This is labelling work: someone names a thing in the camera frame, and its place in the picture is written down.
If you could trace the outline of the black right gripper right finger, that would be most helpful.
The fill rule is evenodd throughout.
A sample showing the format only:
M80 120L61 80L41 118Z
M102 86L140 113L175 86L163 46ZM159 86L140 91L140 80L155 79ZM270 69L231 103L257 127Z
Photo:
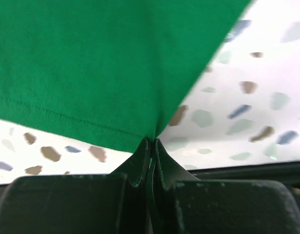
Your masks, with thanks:
M170 157L156 140L152 161ZM300 189L274 180L147 181L156 234L300 234Z

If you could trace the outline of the green t shirt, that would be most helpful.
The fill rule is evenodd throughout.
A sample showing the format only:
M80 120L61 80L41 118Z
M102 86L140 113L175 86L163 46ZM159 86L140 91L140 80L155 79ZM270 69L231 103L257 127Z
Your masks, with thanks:
M134 152L247 0L0 0L0 119Z

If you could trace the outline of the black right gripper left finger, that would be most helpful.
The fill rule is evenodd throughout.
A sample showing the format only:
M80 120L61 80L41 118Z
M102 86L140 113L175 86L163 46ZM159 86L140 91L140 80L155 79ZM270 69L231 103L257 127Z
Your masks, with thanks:
M0 234L144 234L150 141L108 175L20 177L0 198Z

